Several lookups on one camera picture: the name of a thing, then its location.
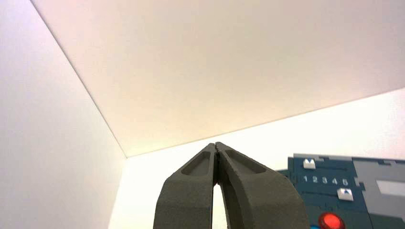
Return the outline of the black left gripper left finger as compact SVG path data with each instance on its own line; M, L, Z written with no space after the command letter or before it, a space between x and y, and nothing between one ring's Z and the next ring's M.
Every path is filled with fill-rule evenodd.
M153 228L212 228L217 172L216 146L209 143L165 180L157 200Z

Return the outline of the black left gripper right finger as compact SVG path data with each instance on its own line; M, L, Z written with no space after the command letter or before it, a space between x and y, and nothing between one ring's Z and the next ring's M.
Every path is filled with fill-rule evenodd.
M305 204L292 183L239 151L216 142L218 184L229 229L308 229Z

